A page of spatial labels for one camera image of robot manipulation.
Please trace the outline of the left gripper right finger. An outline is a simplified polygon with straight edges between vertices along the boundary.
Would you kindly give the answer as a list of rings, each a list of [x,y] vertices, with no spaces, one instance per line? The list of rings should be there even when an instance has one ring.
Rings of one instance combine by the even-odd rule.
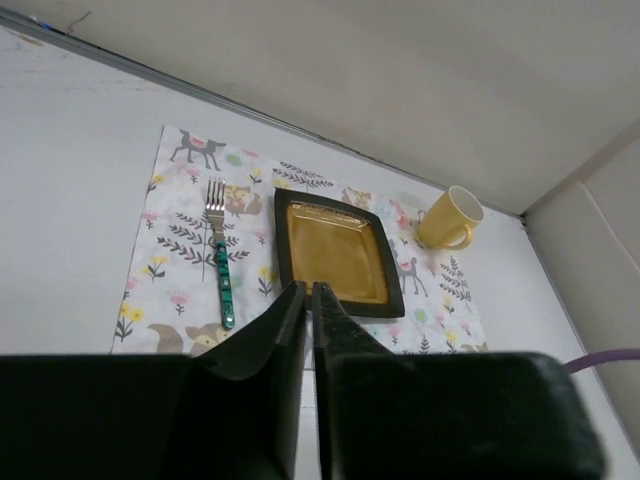
[[[571,377],[534,352],[395,354],[317,283],[312,322],[325,479],[601,479]]]

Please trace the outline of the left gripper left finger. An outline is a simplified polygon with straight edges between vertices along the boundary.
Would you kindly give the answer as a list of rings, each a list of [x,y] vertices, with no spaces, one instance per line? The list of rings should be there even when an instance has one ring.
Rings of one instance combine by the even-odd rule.
[[[5,479],[290,479],[306,287],[208,352],[1,360]]]

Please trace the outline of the floral animal print cloth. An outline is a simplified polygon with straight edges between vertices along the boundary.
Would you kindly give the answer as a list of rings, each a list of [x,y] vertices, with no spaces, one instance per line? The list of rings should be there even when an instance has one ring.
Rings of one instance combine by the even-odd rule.
[[[412,227],[419,212],[304,167],[164,129],[140,218],[112,349],[198,355],[226,339],[221,325],[215,241],[205,216],[212,178],[226,184],[224,232],[235,324],[247,325],[278,296],[273,196],[306,191],[377,215],[400,276],[405,315],[362,319],[396,353],[483,352],[478,312],[459,261],[431,253]]]

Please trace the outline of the square yellow black plate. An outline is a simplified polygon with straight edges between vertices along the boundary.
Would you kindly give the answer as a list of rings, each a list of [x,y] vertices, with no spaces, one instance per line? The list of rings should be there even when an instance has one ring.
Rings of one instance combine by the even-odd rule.
[[[275,243],[281,284],[326,283],[347,314],[399,318],[405,305],[380,218],[353,205],[278,188]]]

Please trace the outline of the yellow mug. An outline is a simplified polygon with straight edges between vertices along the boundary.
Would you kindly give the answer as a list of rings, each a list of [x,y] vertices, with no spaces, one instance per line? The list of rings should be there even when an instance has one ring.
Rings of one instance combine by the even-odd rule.
[[[451,186],[426,212],[417,233],[430,249],[463,250],[474,239],[474,229],[483,222],[483,207],[461,186]]]

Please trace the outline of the fork with teal handle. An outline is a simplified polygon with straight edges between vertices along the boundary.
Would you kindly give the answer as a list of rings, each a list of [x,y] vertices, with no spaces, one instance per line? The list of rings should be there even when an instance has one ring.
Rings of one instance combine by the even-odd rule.
[[[231,331],[235,328],[235,309],[233,302],[230,268],[224,232],[225,187],[221,179],[209,179],[205,195],[205,215],[212,228],[214,261],[218,278],[218,291],[221,309],[221,325]]]

